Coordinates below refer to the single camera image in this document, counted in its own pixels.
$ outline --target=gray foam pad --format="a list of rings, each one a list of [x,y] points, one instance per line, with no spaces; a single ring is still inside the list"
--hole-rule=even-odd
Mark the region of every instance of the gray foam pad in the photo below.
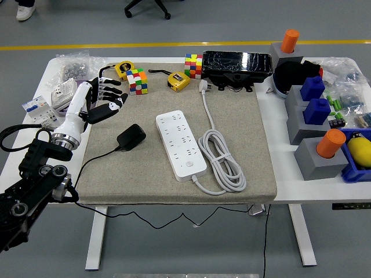
[[[276,197],[277,186],[255,92],[221,92],[212,86],[206,94],[216,129],[223,134],[248,182],[241,193],[210,196],[192,181],[175,179],[155,124],[157,115],[179,109],[196,140],[210,129],[198,91],[200,80],[192,79],[176,93],[167,86],[167,75],[151,74],[148,69],[183,71],[183,64],[138,63],[135,67],[143,68],[147,74],[148,94],[129,96],[118,114],[92,126],[84,162],[115,149],[117,136],[134,123],[143,128],[147,138],[129,152],[117,151],[90,162],[77,185],[81,203],[237,204],[267,203]],[[106,70],[104,75],[118,79],[114,69]],[[127,82],[119,88],[129,92]],[[208,170],[199,182],[208,190],[220,191],[210,163],[206,162]]]

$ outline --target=shoe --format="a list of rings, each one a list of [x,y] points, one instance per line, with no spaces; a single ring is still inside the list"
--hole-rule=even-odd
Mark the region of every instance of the shoe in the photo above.
[[[35,6],[32,7],[24,7],[24,6],[18,6],[18,12],[17,12],[17,20],[18,21],[24,21],[29,19],[32,16],[32,13],[35,10]]]

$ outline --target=white power cord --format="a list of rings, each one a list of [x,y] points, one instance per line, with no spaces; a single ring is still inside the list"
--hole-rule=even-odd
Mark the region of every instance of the white power cord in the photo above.
[[[196,175],[192,176],[192,180],[202,191],[210,195],[222,195],[226,192],[240,192],[246,188],[246,178],[243,175],[241,167],[229,152],[223,135],[221,135],[221,133],[215,129],[208,105],[206,104],[205,94],[208,89],[210,89],[208,82],[206,80],[201,80],[199,84],[199,91],[202,94],[203,104],[209,117],[212,129],[209,129],[202,137],[198,139],[198,145],[203,154],[209,159],[216,180],[223,190],[219,192],[207,190],[198,182]],[[214,143],[215,149],[219,153],[218,157],[216,157],[210,149],[209,142]],[[222,168],[222,163],[224,163],[228,171],[227,173]]]

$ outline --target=black power adapter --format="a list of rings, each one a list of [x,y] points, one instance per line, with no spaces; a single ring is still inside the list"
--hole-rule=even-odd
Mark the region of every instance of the black power adapter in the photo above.
[[[116,150],[124,149],[129,151],[138,146],[145,137],[146,134],[143,129],[135,123],[117,137],[119,147]]]

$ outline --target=tape measure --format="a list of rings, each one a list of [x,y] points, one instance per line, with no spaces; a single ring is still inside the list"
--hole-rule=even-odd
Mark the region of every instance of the tape measure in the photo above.
[[[180,92],[191,82],[191,78],[180,71],[169,72],[163,69],[149,69],[148,72],[163,72],[164,74],[167,74],[169,76],[168,86],[176,92]]]
[[[126,81],[128,77],[126,76],[127,71],[135,70],[134,64],[130,61],[124,61],[115,66],[115,70],[123,81]]]

